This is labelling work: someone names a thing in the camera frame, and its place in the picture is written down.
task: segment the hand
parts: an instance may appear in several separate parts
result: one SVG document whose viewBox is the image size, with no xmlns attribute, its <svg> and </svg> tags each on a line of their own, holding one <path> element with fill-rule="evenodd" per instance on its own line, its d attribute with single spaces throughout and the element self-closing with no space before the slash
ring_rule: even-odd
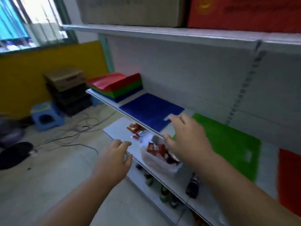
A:
<svg viewBox="0 0 301 226">
<path fill-rule="evenodd" d="M 163 137 L 179 160 L 195 167 L 214 153 L 203 126 L 193 118 L 183 114 L 170 117 L 170 120 L 177 140 L 174 141 L 168 134 L 163 134 Z"/>
<path fill-rule="evenodd" d="M 114 188 L 126 177 L 131 167 L 133 155 L 129 155 L 124 160 L 126 150 L 131 144 L 129 141 L 114 140 L 101 153 L 92 177 L 108 185 L 111 189 Z"/>
</svg>

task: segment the cable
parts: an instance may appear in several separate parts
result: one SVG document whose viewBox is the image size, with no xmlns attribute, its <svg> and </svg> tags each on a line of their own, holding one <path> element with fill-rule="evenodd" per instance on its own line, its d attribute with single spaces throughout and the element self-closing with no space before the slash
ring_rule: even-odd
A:
<svg viewBox="0 0 301 226">
<path fill-rule="evenodd" d="M 55 133 L 58 132 L 58 131 L 64 131 L 63 134 L 60 134 L 60 135 L 59 135 L 59 136 L 64 136 L 64 135 L 66 135 L 67 133 L 69 133 L 69 132 L 71 132 L 71 131 L 74 131 L 74 132 L 77 132 L 75 135 L 67 136 L 67 137 L 61 137 L 61 138 L 54 138 L 54 139 L 52 139 L 52 140 L 51 140 L 51 139 L 50 139 L 50 140 L 45 140 L 43 143 L 41 143 L 41 144 L 35 146 L 35 148 L 37 148 L 37 147 L 39 147 L 39 146 L 41 146 L 41 145 L 45 145 L 45 144 L 54 142 L 55 144 L 58 144 L 60 147 L 69 147 L 69 146 L 82 145 L 82 146 L 84 146 L 84 147 L 87 147 L 87 148 L 90 148 L 90 149 L 95 150 L 96 153 L 98 154 L 98 151 L 97 151 L 95 148 L 86 146 L 86 145 L 84 145 L 84 144 L 80 144 L 80 143 L 79 143 L 79 144 L 71 144 L 71 145 L 66 145 L 66 144 L 70 144 L 70 143 L 73 143 L 74 141 L 76 141 L 76 140 L 79 138 L 79 136 L 81 135 L 81 133 L 89 133 L 89 132 L 95 132 L 95 131 L 102 130 L 102 129 L 96 129 L 96 130 L 91 130 L 91 129 L 93 129 L 94 127 L 100 125 L 100 124 L 103 123 L 104 121 L 108 120 L 108 119 L 109 119 L 110 117 L 112 117 L 115 113 L 116 113 L 116 111 L 114 111 L 110 116 L 108 116 L 107 118 L 103 119 L 102 121 L 99 121 L 98 118 L 94 118 L 94 117 L 90 118 L 88 114 L 82 113 L 82 114 L 87 115 L 88 118 L 85 118 L 85 119 L 82 119 L 82 120 L 80 120 L 80 121 L 77 121 L 77 122 L 75 123 L 75 125 L 74 125 L 73 127 L 71 127 L 70 129 L 58 129 L 58 130 L 56 130 L 56 131 L 54 132 L 54 134 L 55 134 Z M 97 124 L 94 124 L 94 125 L 89 124 L 89 123 L 88 123 L 88 120 L 90 120 L 90 119 L 95 119 L 96 121 L 98 121 L 98 123 L 97 123 Z M 82 121 L 85 121 L 85 124 L 86 124 L 86 125 L 83 125 L 83 126 L 82 126 L 82 128 L 86 128 L 85 130 L 79 130 L 79 128 L 78 128 L 79 123 L 82 122 Z M 69 142 L 64 142 L 64 143 L 63 143 L 63 142 L 58 141 L 58 140 L 63 140 L 63 139 L 71 138 L 71 137 L 75 137 L 75 138 L 74 138 L 73 140 L 69 141 Z"/>
</svg>

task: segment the tiled floor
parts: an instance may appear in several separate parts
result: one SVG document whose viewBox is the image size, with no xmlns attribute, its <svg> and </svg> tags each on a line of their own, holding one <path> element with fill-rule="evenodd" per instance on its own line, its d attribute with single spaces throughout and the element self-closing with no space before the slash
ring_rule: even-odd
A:
<svg viewBox="0 0 301 226">
<path fill-rule="evenodd" d="M 66 119 L 68 123 L 63 127 L 42 133 L 37 133 L 33 127 L 29 127 L 22 141 L 29 141 L 36 146 L 63 133 L 58 129 L 69 129 L 77 121 L 88 116 L 103 120 L 113 112 L 110 107 L 100 105 L 97 108 L 89 108 L 72 119 Z M 121 116 L 115 112 L 94 129 L 104 128 Z M 102 130 L 99 130 L 82 133 L 72 144 L 85 144 L 100 152 L 111 141 Z M 38 150 L 37 154 L 18 166 L 0 171 L 1 226 L 31 225 L 85 180 L 97 161 L 96 152 L 83 146 L 58 148 L 57 144 L 50 143 L 38 147 Z M 111 191 L 91 225 L 165 226 L 170 223 L 130 181 L 124 179 Z"/>
</svg>

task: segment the yellow board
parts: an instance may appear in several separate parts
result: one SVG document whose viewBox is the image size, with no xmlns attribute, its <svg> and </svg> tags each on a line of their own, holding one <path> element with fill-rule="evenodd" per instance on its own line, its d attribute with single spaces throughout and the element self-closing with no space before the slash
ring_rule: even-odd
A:
<svg viewBox="0 0 301 226">
<path fill-rule="evenodd" d="M 0 56 L 0 113 L 15 119 L 30 115 L 32 105 L 51 100 L 42 73 L 72 66 L 86 78 L 108 73 L 99 41 Z"/>
</svg>

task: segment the green sheet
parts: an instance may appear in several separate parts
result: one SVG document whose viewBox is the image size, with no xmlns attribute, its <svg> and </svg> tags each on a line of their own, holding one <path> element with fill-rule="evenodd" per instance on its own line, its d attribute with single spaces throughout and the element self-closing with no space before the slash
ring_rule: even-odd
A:
<svg viewBox="0 0 301 226">
<path fill-rule="evenodd" d="M 130 92 L 130 91 L 132 91 L 134 89 L 136 89 L 137 87 L 139 87 L 141 85 L 142 85 L 142 81 L 140 79 L 140 80 L 138 80 L 136 82 L 133 82 L 133 83 L 131 83 L 131 84 L 127 85 L 126 87 L 123 87 L 123 88 L 121 88 L 119 90 L 112 91 L 112 92 L 103 92 L 103 91 L 97 89 L 96 87 L 88 84 L 88 86 L 91 87 L 93 90 L 99 92 L 100 94 L 109 96 L 111 98 L 118 98 L 121 95 L 124 95 L 124 94 L 126 94 L 126 93 L 128 93 L 128 92 Z"/>
<path fill-rule="evenodd" d="M 213 150 L 254 182 L 261 140 L 198 113 L 195 113 L 193 118 L 205 128 Z"/>
</svg>

